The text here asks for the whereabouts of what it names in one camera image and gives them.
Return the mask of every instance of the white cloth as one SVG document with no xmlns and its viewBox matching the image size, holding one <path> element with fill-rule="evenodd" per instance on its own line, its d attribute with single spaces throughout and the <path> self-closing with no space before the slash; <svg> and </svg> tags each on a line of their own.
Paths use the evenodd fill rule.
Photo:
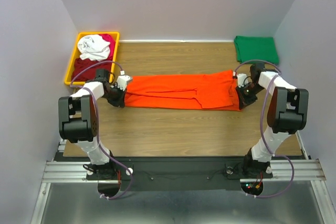
<svg viewBox="0 0 336 224">
<path fill-rule="evenodd" d="M 82 37 L 77 44 L 78 50 L 82 53 L 82 60 L 90 59 L 92 61 L 106 60 L 110 55 L 110 43 L 103 40 L 98 34 Z"/>
</svg>

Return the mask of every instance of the green towel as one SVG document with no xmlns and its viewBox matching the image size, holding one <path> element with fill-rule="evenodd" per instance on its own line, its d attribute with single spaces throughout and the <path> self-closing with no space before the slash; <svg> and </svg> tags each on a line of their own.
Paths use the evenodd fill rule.
<svg viewBox="0 0 336 224">
<path fill-rule="evenodd" d="M 279 57 L 272 37 L 245 37 L 237 36 L 234 40 L 237 61 L 245 62 L 247 60 L 267 60 L 278 64 Z"/>
</svg>

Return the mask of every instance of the white backdrop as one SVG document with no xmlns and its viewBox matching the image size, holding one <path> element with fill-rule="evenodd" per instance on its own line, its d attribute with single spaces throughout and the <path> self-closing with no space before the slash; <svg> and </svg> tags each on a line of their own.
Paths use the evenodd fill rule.
<svg viewBox="0 0 336 224">
<path fill-rule="evenodd" d="M 61 0 L 0 0 L 0 223 L 30 223 L 76 38 Z"/>
<path fill-rule="evenodd" d="M 273 36 L 294 0 L 63 0 L 76 28 L 121 39 Z"/>
<path fill-rule="evenodd" d="M 286 79 L 309 91 L 303 143 L 318 158 L 336 204 L 336 0 L 295 0 L 275 35 Z"/>
</svg>

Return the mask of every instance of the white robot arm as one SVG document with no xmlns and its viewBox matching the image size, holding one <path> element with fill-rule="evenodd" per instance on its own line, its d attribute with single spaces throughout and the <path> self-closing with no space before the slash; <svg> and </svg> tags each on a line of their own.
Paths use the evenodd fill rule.
<svg viewBox="0 0 336 224">
<path fill-rule="evenodd" d="M 280 144 L 296 131 L 302 130 L 307 121 L 308 91 L 297 89 L 285 81 L 273 70 L 265 69 L 264 63 L 256 63 L 250 68 L 252 82 L 244 83 L 245 74 L 237 76 L 239 106 L 244 108 L 257 100 L 256 94 L 267 89 L 272 100 L 267 114 L 267 128 L 264 137 L 269 150 L 262 138 L 245 156 L 243 169 L 259 169 L 266 172 L 272 155 Z"/>
<path fill-rule="evenodd" d="M 122 71 L 116 82 L 111 85 L 108 83 L 109 74 L 106 70 L 97 70 L 94 80 L 85 83 L 83 88 L 71 96 L 62 97 L 58 101 L 60 135 L 88 154 L 92 170 L 109 164 L 110 159 L 105 153 L 112 153 L 97 141 L 98 125 L 91 93 L 94 100 L 104 97 L 113 106 L 124 107 L 127 84 L 132 81 L 132 78 Z"/>
</svg>

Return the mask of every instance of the orange cloth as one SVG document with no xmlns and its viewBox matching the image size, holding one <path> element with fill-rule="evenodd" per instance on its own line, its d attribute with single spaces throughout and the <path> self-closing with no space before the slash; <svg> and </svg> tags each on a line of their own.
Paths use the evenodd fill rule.
<svg viewBox="0 0 336 224">
<path fill-rule="evenodd" d="M 187 110 L 236 110 L 239 99 L 231 70 L 214 74 L 135 76 L 125 106 Z"/>
</svg>

